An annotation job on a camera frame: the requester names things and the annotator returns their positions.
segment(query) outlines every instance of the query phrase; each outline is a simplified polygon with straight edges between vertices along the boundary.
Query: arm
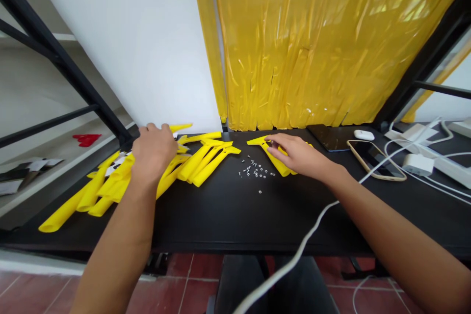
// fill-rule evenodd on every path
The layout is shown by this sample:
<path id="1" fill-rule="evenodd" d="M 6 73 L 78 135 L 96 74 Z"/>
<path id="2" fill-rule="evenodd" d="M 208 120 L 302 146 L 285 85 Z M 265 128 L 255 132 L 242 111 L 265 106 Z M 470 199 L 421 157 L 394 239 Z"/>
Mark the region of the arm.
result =
<path id="1" fill-rule="evenodd" d="M 149 257 L 157 185 L 177 152 L 167 124 L 139 129 L 131 182 L 88 261 L 71 313 L 124 313 Z"/>
<path id="2" fill-rule="evenodd" d="M 272 141 L 269 152 L 287 167 L 328 186 L 377 258 L 424 310 L 471 312 L 471 271 L 453 255 L 301 138 L 277 134 L 266 140 Z"/>

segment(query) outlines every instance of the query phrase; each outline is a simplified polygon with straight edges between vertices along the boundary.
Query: red heart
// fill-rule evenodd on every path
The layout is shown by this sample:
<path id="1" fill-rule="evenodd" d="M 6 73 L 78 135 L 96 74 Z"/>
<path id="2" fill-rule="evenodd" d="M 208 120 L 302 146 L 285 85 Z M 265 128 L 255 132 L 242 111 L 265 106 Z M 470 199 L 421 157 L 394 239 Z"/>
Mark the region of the red heart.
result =
<path id="1" fill-rule="evenodd" d="M 100 136 L 101 134 L 72 135 L 74 139 L 80 142 L 80 147 L 90 147 Z"/>

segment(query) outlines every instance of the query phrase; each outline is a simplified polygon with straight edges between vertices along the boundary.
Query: white charger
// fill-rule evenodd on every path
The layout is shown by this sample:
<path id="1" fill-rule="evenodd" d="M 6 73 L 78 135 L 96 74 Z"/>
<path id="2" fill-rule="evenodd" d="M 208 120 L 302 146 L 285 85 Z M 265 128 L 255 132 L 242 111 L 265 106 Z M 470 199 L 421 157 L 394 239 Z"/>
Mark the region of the white charger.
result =
<path id="1" fill-rule="evenodd" d="M 404 158 L 402 168 L 409 173 L 417 174 L 420 177 L 428 177 L 433 172 L 433 159 L 415 154 L 408 154 Z"/>

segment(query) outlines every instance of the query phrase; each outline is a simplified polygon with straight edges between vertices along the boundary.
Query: desk surface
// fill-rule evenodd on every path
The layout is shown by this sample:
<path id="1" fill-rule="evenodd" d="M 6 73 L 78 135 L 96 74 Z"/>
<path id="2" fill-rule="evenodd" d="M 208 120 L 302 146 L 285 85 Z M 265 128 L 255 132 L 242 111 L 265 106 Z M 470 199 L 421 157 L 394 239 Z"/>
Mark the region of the desk surface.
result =
<path id="1" fill-rule="evenodd" d="M 304 129 L 284 132 L 312 143 L 331 160 L 344 165 L 357 180 L 365 175 L 350 151 L 328 153 Z M 200 188 L 181 181 L 169 188 L 156 204 L 153 251 L 264 254 L 296 251 L 319 213 L 335 199 L 316 180 L 301 175 L 282 178 L 261 147 L 246 144 L 246 141 L 266 134 L 266 131 L 224 133 L 223 140 L 234 141 L 234 146 L 242 149 L 242 153 L 226 157 Z M 375 135 L 375 143 L 383 148 L 387 139 L 376 132 Z M 189 147 L 199 148 L 198 144 Z M 243 178 L 239 176 L 238 172 L 249 165 L 250 159 L 268 169 L 266 179 L 252 174 Z M 466 191 L 440 172 L 434 174 L 440 182 Z M 84 177 L 23 227 L 2 239 L 1 244 L 27 250 L 93 250 L 114 208 L 100 218 L 76 212 L 55 233 L 45 234 L 37 230 L 86 181 Z M 471 259 L 471 206 L 413 178 L 405 182 L 369 178 L 364 186 L 454 256 Z M 343 207 L 337 205 L 326 213 L 305 253 L 371 256 L 372 250 Z"/>

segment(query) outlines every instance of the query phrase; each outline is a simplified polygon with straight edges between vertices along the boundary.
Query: phone case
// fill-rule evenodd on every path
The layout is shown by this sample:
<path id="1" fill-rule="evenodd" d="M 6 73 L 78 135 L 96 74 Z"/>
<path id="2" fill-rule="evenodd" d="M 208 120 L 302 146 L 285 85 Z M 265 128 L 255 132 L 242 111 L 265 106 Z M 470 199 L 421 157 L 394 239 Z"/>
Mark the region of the phone case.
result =
<path id="1" fill-rule="evenodd" d="M 363 158 L 361 158 L 361 156 L 358 154 L 358 152 L 355 151 L 355 148 L 350 144 L 350 141 L 358 141 L 358 142 L 363 142 L 363 143 L 370 143 L 371 145 L 373 145 L 374 147 L 376 147 L 376 149 L 386 158 L 386 155 L 383 153 L 383 151 L 381 151 L 378 146 L 376 146 L 374 143 L 370 142 L 370 141 L 365 141 L 365 140 L 348 140 L 347 141 L 347 145 L 350 147 L 350 149 L 352 150 L 353 154 L 355 155 L 355 157 L 357 158 L 358 161 L 360 161 L 360 163 L 362 164 L 363 168 L 367 171 L 367 172 L 370 172 L 370 167 L 368 167 L 368 165 L 363 161 Z M 397 170 L 404 176 L 403 178 L 400 178 L 400 177 L 386 177 L 386 176 L 382 176 L 382 175 L 378 175 L 378 174 L 375 174 L 373 172 L 373 174 L 371 175 L 373 178 L 376 178 L 376 179 L 381 179 L 381 180 L 389 180 L 389 181 L 392 181 L 392 182 L 403 182 L 404 180 L 407 180 L 407 176 L 399 169 L 399 167 L 397 166 L 396 163 L 394 163 L 394 161 L 391 159 L 390 160 L 391 163 L 397 168 Z"/>

